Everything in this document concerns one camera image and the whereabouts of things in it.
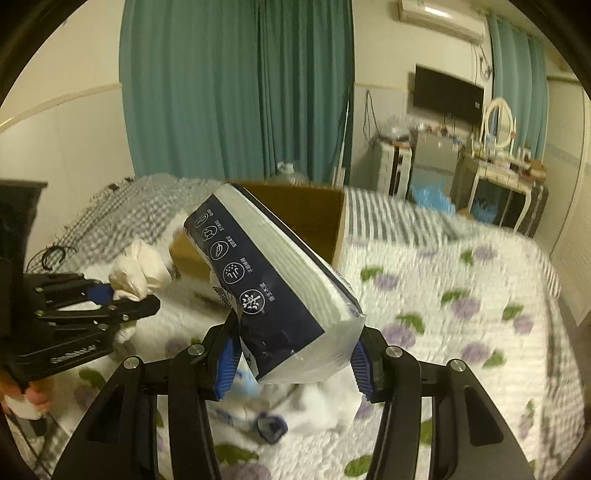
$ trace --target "television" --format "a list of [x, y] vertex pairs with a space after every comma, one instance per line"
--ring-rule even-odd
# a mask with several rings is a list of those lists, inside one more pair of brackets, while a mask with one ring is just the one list
[[414, 106], [479, 125], [483, 101], [484, 89], [478, 85], [417, 65]]

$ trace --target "air conditioner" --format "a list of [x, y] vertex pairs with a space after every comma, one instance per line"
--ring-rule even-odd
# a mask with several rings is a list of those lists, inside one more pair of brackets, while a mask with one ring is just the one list
[[486, 25], [476, 14], [460, 12], [423, 0], [400, 0], [400, 20], [438, 30], [480, 45], [486, 37]]

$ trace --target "bed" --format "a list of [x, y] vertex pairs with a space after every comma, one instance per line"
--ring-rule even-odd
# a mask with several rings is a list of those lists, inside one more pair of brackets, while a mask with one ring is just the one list
[[[64, 231], [60, 244], [76, 250], [68, 251], [57, 271], [100, 277], [135, 238], [167, 244], [171, 222], [192, 212], [219, 185], [159, 174], [106, 189]], [[368, 324], [420, 360], [465, 358], [518, 437], [536, 477], [551, 478], [582, 437], [584, 417], [579, 373], [557, 306], [560, 284], [549, 260], [529, 239], [460, 216], [365, 190], [346, 189], [346, 197], [347, 260], [340, 272], [358, 293]], [[39, 268], [33, 265], [32, 271]], [[468, 289], [459, 286], [460, 277], [471, 282]], [[138, 334], [109, 357], [84, 365], [83, 374], [80, 368], [60, 374], [48, 435], [21, 446], [41, 478], [49, 477], [93, 389], [127, 355], [145, 361], [174, 355], [224, 318], [223, 310], [182, 289], [163, 293], [161, 300], [161, 310], [174, 321], [160, 322], [157, 335], [142, 334], [151, 328], [150, 319], [142, 320], [145, 327], [138, 324]], [[392, 313], [388, 305], [402, 305], [403, 311]], [[195, 327], [191, 316], [204, 321]], [[444, 348], [437, 346], [442, 339]], [[160, 400], [159, 460], [161, 474], [170, 480], [166, 404]], [[429, 408], [426, 400], [425, 426]], [[225, 439], [215, 423], [212, 430], [215, 443], [224, 445], [218, 451], [224, 478], [363, 478], [380, 415], [379, 406], [362, 402], [347, 432], [293, 437], [276, 446], [237, 439], [235, 432], [228, 434], [232, 440]], [[417, 478], [427, 477], [428, 456], [422, 443]]]

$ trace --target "paper towel pack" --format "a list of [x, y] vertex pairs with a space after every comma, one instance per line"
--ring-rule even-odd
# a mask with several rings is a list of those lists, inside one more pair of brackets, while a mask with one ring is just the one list
[[365, 323], [350, 285], [247, 189], [222, 186], [184, 227], [238, 314], [257, 381], [318, 382], [349, 365]]

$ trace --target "blue gripper pad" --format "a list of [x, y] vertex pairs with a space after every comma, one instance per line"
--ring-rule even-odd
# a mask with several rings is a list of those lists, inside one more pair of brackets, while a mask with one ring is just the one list
[[357, 342], [353, 349], [353, 354], [351, 354], [351, 367], [353, 368], [353, 375], [357, 382], [357, 388], [361, 393], [364, 393], [367, 398], [371, 398], [374, 393], [374, 388], [371, 383], [371, 366], [361, 342]]
[[99, 283], [86, 290], [86, 298], [97, 305], [107, 305], [113, 301], [113, 287], [108, 283]]
[[218, 400], [232, 388], [241, 355], [242, 346], [238, 337], [228, 339], [217, 362], [217, 380], [213, 391]]

